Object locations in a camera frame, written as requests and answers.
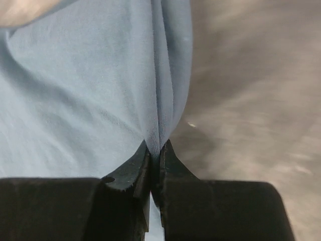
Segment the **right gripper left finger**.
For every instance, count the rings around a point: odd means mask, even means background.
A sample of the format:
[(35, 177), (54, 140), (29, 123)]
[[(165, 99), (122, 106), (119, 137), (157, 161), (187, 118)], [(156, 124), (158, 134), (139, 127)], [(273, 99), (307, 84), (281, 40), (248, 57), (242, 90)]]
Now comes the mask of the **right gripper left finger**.
[(142, 143), (103, 178), (1, 179), (1, 240), (144, 240), (149, 158)]

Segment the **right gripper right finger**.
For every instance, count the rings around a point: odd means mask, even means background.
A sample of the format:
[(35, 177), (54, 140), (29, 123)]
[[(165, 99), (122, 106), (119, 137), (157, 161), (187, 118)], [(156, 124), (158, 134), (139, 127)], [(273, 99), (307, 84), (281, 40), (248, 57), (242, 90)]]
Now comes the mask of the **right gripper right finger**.
[(163, 146), (152, 194), (165, 240), (294, 240), (283, 200), (267, 182), (202, 180)]

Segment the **blue t-shirt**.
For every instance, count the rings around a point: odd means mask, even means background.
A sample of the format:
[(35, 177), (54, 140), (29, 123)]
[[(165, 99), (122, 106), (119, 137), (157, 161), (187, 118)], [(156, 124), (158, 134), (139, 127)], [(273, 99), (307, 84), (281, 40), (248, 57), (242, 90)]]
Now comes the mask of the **blue t-shirt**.
[(189, 1), (61, 1), (1, 27), (1, 177), (100, 178), (142, 142), (155, 173), (192, 54)]

